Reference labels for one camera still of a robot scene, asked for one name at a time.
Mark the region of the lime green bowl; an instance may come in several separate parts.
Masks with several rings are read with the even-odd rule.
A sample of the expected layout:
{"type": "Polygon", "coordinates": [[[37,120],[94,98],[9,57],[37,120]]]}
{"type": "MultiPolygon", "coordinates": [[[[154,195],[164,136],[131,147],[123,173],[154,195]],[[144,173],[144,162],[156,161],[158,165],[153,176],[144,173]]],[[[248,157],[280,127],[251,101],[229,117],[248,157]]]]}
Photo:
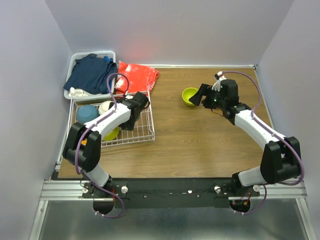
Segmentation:
{"type": "Polygon", "coordinates": [[[108,133],[108,134],[103,138],[103,141],[104,141],[104,142],[113,141],[114,139],[117,138],[119,132],[120,132],[120,128],[119,128],[119,127],[114,128],[110,133],[108,133]]]}
{"type": "Polygon", "coordinates": [[[193,97],[197,92],[198,92],[198,89],[195,87],[188,87],[184,89],[181,94],[183,102],[187,106],[191,106],[191,107],[195,106],[192,102],[190,102],[190,98],[193,97]]]}

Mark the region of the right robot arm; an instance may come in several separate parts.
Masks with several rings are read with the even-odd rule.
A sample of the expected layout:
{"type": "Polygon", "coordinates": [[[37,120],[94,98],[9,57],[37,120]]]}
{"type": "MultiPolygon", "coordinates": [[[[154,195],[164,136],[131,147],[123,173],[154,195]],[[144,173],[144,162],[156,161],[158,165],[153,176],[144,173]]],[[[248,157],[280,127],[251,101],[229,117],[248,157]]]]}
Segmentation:
{"type": "Polygon", "coordinates": [[[220,90],[202,84],[189,101],[195,106],[203,105],[206,109],[220,109],[227,120],[247,133],[263,151],[259,166],[232,175],[230,191],[234,195],[241,196],[247,192],[248,187],[254,185],[286,184],[289,179],[303,178],[298,139],[275,132],[249,106],[241,103],[235,80],[223,80],[220,90]]]}

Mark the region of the white blue patterned bowl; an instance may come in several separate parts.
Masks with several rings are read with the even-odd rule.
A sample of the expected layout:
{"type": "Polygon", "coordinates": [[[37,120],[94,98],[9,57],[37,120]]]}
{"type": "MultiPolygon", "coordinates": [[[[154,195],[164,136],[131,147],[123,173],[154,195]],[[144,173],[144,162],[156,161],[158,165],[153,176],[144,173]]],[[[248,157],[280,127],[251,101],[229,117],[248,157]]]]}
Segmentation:
{"type": "Polygon", "coordinates": [[[109,110],[113,110],[114,102],[107,100],[100,104],[98,107],[98,114],[101,116],[104,113],[107,113],[109,110]]]}

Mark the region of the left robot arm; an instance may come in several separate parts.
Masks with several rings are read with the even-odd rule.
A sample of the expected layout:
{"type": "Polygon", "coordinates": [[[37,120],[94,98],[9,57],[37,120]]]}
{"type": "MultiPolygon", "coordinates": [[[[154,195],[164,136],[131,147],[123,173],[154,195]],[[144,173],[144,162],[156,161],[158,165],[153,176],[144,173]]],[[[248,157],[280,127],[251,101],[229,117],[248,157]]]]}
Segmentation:
{"type": "Polygon", "coordinates": [[[79,175],[94,184],[93,191],[99,197],[107,197],[111,191],[111,176],[99,164],[102,139],[117,127],[132,131],[149,103],[149,98],[142,92],[124,95],[114,98],[107,111],[97,118],[71,125],[62,156],[75,166],[79,175]]]}

